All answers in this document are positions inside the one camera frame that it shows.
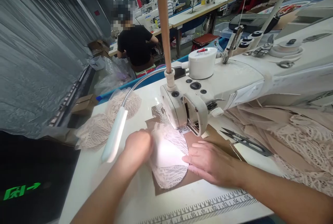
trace person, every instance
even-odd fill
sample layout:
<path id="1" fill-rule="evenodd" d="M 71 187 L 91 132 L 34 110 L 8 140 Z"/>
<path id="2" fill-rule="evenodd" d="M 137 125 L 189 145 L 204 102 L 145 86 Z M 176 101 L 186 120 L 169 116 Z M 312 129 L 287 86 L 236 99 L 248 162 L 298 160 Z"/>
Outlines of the person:
<path id="1" fill-rule="evenodd" d="M 152 67 L 154 58 L 150 52 L 159 40 L 143 25 L 134 25 L 131 12 L 126 7 L 119 6 L 118 18 L 123 31 L 118 35 L 117 57 L 123 58 L 126 54 L 135 72 Z"/>
<path id="2" fill-rule="evenodd" d="M 152 150 L 147 131 L 130 134 L 124 151 L 71 223 L 113 223 L 122 195 Z M 182 158 L 188 170 L 211 184 L 246 190 L 287 223 L 333 223 L 332 197 L 237 160 L 205 141 L 193 143 L 188 153 Z"/>

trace hand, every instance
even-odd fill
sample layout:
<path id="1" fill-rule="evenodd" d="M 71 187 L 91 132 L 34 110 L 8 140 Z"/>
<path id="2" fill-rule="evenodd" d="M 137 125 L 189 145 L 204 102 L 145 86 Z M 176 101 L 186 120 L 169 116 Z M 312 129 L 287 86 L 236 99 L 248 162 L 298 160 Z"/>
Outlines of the hand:
<path id="1" fill-rule="evenodd" d="M 125 149 L 121 154 L 123 161 L 128 167 L 139 169 L 152 154 L 153 144 L 150 133 L 144 129 L 130 134 L 126 139 Z"/>
<path id="2" fill-rule="evenodd" d="M 242 186 L 242 168 L 246 163 L 237 160 L 214 144 L 206 141 L 193 143 L 188 156 L 183 161 L 189 163 L 188 170 L 211 184 L 223 187 Z"/>

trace arrow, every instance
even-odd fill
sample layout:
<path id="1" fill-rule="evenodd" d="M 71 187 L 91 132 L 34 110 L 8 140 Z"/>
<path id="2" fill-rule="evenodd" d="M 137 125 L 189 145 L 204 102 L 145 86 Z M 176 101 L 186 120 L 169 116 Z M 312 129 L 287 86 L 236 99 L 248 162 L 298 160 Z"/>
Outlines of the arrow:
<path id="1" fill-rule="evenodd" d="M 36 182 L 33 186 L 27 188 L 27 190 L 29 190 L 29 189 L 36 189 L 36 188 L 39 187 L 39 185 L 41 185 L 41 184 L 39 182 Z"/>

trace beige fabric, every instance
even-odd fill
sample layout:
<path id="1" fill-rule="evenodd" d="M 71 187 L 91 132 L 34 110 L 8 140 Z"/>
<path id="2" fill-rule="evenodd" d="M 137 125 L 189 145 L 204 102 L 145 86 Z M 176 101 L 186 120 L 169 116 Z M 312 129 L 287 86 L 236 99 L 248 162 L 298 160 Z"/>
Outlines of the beige fabric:
<path id="1" fill-rule="evenodd" d="M 257 101 L 227 110 L 226 116 L 298 181 L 333 196 L 333 113 L 320 107 L 262 107 Z"/>

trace green sign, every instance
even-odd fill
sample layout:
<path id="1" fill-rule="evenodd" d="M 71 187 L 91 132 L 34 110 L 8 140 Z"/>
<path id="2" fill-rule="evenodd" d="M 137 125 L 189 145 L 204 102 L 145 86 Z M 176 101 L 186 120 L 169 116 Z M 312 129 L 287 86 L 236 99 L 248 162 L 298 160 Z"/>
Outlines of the green sign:
<path id="1" fill-rule="evenodd" d="M 34 189 L 38 188 L 40 185 L 41 184 L 39 182 L 36 182 L 31 187 L 28 187 L 28 188 L 26 188 L 26 185 L 23 185 L 23 186 L 18 186 L 18 187 L 13 187 L 11 189 L 7 189 L 3 200 L 8 200 L 11 198 L 17 198 L 19 196 L 22 196 L 22 195 L 24 195 L 24 193 L 27 190 L 34 190 Z"/>

